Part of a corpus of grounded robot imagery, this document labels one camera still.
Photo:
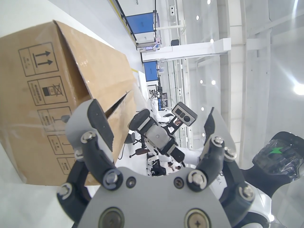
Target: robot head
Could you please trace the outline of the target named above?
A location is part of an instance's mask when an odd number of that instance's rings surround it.
[[[270,175],[288,175],[290,181],[304,176],[304,140],[288,132],[279,132],[252,160]]]

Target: ceiling light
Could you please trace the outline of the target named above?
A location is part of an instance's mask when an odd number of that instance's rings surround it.
[[[304,95],[304,84],[296,84],[293,88],[293,91],[300,96]]]

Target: humanoid robot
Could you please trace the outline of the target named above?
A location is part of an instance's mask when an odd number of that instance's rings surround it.
[[[129,129],[144,136],[160,154],[182,162],[185,154],[174,139],[173,133],[179,128],[174,121],[179,118],[190,126],[197,115],[181,102],[172,113],[174,118],[161,127],[150,111],[143,109],[134,116]],[[274,219],[271,205],[260,203],[261,190],[251,181],[254,172],[248,171],[250,180],[247,180],[239,169],[235,144],[221,115],[214,109],[205,131],[206,142],[195,162],[196,169],[184,167],[167,176],[142,176],[128,168],[115,167],[114,137],[104,112],[97,100],[84,102],[66,124],[66,136],[77,160],[66,183],[58,189],[59,203],[79,228],[269,227]],[[299,163],[295,162],[293,167],[297,169],[291,170],[295,174],[299,172]],[[273,171],[267,163],[264,168]],[[93,198],[84,186],[89,172],[101,184]],[[267,173],[267,170],[261,168],[259,172]],[[149,204],[148,195],[152,196]]]

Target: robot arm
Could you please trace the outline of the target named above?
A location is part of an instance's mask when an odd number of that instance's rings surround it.
[[[197,117],[183,103],[178,103],[172,112],[187,126]],[[158,126],[149,110],[135,115],[129,128],[144,135],[162,154],[183,160],[174,137]],[[235,227],[247,214],[254,191],[234,161],[234,144],[223,138],[224,131],[221,135],[220,132],[215,127],[210,130],[195,170],[182,168],[165,177],[146,177],[115,167],[111,153],[113,134],[106,117],[96,100],[84,102],[66,125],[77,161],[67,183],[57,192],[58,200],[79,228]],[[92,199],[87,198],[84,187],[88,171],[101,184]],[[209,186],[220,171],[227,187],[218,200]]]

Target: screw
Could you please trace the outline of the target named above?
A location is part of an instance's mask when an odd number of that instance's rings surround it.
[[[72,193],[72,185],[70,183],[64,183],[58,188],[57,193],[62,197],[62,200],[67,199]]]
[[[206,214],[199,209],[190,210],[185,217],[185,227],[187,228],[209,228],[210,223]]]
[[[136,185],[136,179],[135,177],[129,177],[126,181],[126,186],[129,189],[132,189]]]
[[[115,172],[111,172],[110,174],[108,174],[105,179],[108,185],[115,184],[117,180],[118,180],[118,175]]]
[[[223,147],[223,143],[224,143],[224,140],[221,138],[221,137],[212,137],[211,138],[211,142],[215,145],[215,146],[217,146],[217,147],[219,147],[219,148],[222,148]]]
[[[102,179],[103,187],[107,190],[114,190],[117,189],[117,187],[121,186],[117,185],[118,182],[118,176],[121,174],[121,172],[117,169],[110,169],[108,170]]]
[[[184,187],[184,180],[180,177],[175,178],[173,183],[177,189],[182,189]]]
[[[216,144],[222,144],[224,142],[224,140],[221,137],[215,137],[214,138],[214,142]]]
[[[242,198],[247,201],[252,201],[254,199],[254,191],[249,185],[245,186],[244,188],[239,187],[239,193]]]
[[[207,178],[205,174],[199,170],[191,171],[187,179],[190,184],[193,183],[195,186],[199,186],[201,190],[207,186]]]
[[[229,160],[235,160],[237,158],[237,153],[231,151],[227,146],[225,147],[225,157]]]
[[[95,136],[96,134],[93,131],[87,131],[81,136],[80,141],[82,143],[87,143],[89,140],[92,140],[92,138]]]
[[[122,228],[124,226],[124,214],[117,208],[109,208],[100,216],[99,228]]]

